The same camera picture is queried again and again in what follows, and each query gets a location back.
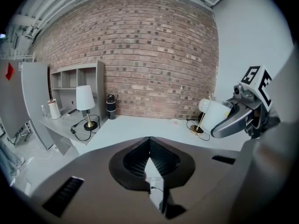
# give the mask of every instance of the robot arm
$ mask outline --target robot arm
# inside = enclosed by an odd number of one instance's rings
[[[277,117],[269,117],[272,101],[265,91],[271,77],[263,66],[252,66],[238,85],[234,86],[234,94],[228,100],[233,104],[229,116],[211,130],[214,138],[224,138],[239,131],[251,138],[258,138],[265,129],[279,123]]]

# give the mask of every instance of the thermos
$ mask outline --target thermos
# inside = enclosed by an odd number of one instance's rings
[[[107,95],[107,113],[109,119],[115,119],[116,118],[116,104],[114,95]]]

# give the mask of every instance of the white lampshade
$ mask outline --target white lampshade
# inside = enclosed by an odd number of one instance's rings
[[[210,100],[209,99],[202,99],[199,104],[198,104],[198,109],[205,113],[206,110],[208,109],[209,107],[209,104],[210,104]]]
[[[90,85],[76,87],[77,110],[89,110],[95,107]]]

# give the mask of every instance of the white container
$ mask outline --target white container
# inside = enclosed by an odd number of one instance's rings
[[[228,101],[211,100],[200,124],[201,129],[206,133],[211,134],[211,130],[228,117],[232,107],[233,105]]]
[[[50,108],[50,113],[51,113],[52,119],[60,118],[61,114],[60,114],[60,111],[58,109],[56,99],[49,100],[47,103],[48,103],[49,108]]]

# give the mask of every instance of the white wall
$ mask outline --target white wall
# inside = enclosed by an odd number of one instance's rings
[[[222,0],[214,7],[219,69],[214,95],[231,98],[234,85],[252,65],[275,77],[293,48],[284,15],[272,0]]]

